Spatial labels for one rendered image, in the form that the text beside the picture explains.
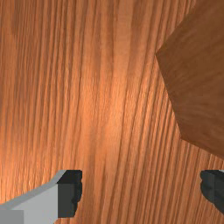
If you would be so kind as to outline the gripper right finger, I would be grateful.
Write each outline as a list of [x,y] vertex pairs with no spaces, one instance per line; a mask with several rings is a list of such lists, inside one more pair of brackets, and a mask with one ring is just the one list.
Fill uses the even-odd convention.
[[204,170],[200,178],[201,193],[224,215],[224,170]]

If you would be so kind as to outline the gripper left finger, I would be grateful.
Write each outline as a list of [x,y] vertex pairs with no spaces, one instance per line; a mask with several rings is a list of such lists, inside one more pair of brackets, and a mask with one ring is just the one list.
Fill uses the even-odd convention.
[[0,224],[54,224],[73,218],[82,195],[82,171],[60,170],[46,184],[0,205]]

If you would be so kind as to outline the brown door leaf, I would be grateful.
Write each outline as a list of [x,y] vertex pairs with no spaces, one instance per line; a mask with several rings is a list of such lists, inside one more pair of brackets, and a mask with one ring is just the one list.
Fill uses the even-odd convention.
[[181,138],[224,159],[224,0],[199,0],[156,56]]

